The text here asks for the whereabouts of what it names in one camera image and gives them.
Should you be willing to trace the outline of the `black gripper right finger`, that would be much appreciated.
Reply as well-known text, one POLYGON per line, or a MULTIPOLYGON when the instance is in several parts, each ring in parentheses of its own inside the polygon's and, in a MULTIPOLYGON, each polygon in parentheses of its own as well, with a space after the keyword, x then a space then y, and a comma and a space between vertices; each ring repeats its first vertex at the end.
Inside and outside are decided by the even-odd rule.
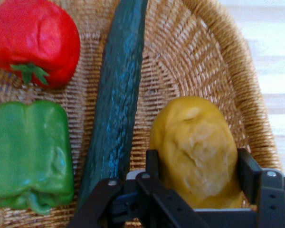
POLYGON ((261 168, 245 149, 238 152, 237 174, 249 204, 256 205, 257 228, 285 228, 285 176, 276 169, 261 168))

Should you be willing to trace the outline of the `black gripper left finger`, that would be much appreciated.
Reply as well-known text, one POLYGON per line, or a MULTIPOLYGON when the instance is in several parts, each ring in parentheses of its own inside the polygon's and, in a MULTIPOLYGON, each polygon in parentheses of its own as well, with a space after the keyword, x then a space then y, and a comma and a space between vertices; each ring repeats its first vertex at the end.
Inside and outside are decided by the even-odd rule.
POLYGON ((159 181, 158 152, 146 153, 146 170, 133 180, 97 183, 69 228, 121 228, 139 219, 145 228, 207 228, 209 225, 173 190, 159 181))

